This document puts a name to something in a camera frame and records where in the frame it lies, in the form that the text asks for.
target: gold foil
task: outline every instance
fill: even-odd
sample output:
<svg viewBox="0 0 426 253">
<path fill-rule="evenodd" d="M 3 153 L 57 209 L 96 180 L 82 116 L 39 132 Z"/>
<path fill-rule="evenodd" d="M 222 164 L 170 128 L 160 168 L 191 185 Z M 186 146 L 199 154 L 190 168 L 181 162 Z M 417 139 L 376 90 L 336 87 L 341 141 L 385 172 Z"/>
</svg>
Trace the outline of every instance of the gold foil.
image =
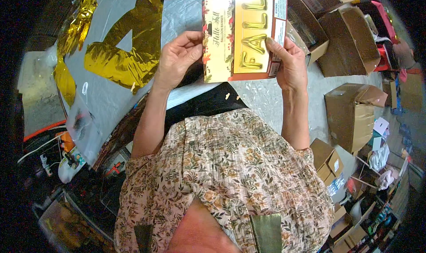
<svg viewBox="0 0 426 253">
<path fill-rule="evenodd" d="M 82 49 L 97 6 L 96 0 L 80 0 L 77 12 L 69 20 L 71 22 L 69 27 L 58 37 L 59 55 L 73 54 L 77 47 L 79 51 Z"/>
<path fill-rule="evenodd" d="M 161 0 L 136 0 L 135 7 L 109 30 L 103 42 L 87 47 L 84 68 L 133 93 L 146 85 L 157 70 L 161 50 Z M 132 50 L 115 47 L 132 30 Z"/>
<path fill-rule="evenodd" d="M 62 93 L 65 101 L 71 107 L 75 97 L 75 82 L 68 70 L 67 65 L 63 61 L 63 57 L 58 54 L 57 64 L 53 71 L 53 78 L 59 91 Z"/>
</svg>

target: hand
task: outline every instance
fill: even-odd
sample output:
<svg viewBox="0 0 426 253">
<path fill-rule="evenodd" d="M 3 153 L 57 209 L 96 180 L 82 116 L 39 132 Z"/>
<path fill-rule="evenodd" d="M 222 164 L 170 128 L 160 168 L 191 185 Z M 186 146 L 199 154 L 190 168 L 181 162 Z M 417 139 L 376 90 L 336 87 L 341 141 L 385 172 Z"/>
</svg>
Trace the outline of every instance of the hand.
<svg viewBox="0 0 426 253">
<path fill-rule="evenodd" d="M 284 91 L 307 91 L 308 74 L 306 72 L 305 54 L 288 37 L 285 38 L 284 47 L 268 37 L 266 47 L 275 53 L 282 61 L 276 75 L 280 88 Z"/>
<path fill-rule="evenodd" d="M 202 32 L 185 31 L 163 47 L 154 76 L 156 88 L 171 91 L 182 81 L 188 68 L 201 58 L 202 39 Z"/>
</svg>

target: person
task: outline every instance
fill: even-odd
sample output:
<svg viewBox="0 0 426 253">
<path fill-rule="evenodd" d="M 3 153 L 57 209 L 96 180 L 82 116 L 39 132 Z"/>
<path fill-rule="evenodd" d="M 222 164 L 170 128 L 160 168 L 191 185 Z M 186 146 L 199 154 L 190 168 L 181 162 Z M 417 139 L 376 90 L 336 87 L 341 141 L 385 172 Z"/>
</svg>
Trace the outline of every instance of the person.
<svg viewBox="0 0 426 253">
<path fill-rule="evenodd" d="M 309 148 L 305 55 L 267 38 L 282 60 L 281 135 L 247 108 L 174 124 L 170 91 L 202 55 L 202 33 L 162 49 L 135 132 L 114 230 L 119 252 L 317 252 L 334 206 Z"/>
</svg>

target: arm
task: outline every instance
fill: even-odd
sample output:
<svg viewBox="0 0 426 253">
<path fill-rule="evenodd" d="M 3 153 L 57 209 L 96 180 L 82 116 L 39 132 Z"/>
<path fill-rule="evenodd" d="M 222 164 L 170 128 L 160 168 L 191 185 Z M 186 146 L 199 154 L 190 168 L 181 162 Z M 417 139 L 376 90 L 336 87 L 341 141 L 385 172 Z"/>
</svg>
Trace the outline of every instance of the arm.
<svg viewBox="0 0 426 253">
<path fill-rule="evenodd" d="M 167 99 L 202 55 L 202 32 L 184 32 L 162 49 L 154 84 L 133 139 L 131 158 L 156 154 L 164 138 Z"/>
<path fill-rule="evenodd" d="M 266 46 L 282 60 L 276 76 L 284 105 L 281 136 L 294 149 L 306 149 L 309 147 L 309 125 L 305 54 L 287 37 L 284 47 L 271 38 L 266 39 Z"/>
</svg>

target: person's right hand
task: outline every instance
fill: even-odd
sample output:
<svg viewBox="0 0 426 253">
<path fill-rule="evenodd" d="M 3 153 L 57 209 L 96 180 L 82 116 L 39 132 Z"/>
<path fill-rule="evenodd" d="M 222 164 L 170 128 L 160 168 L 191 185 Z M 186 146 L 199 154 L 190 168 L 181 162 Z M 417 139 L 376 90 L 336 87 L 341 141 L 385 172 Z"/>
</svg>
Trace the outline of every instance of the person's right hand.
<svg viewBox="0 0 426 253">
<path fill-rule="evenodd" d="M 276 75 L 280 88 L 284 91 L 306 91 L 308 75 L 303 51 L 288 37 L 285 38 L 284 47 L 270 37 L 266 39 L 265 43 L 266 47 L 282 61 Z"/>
</svg>

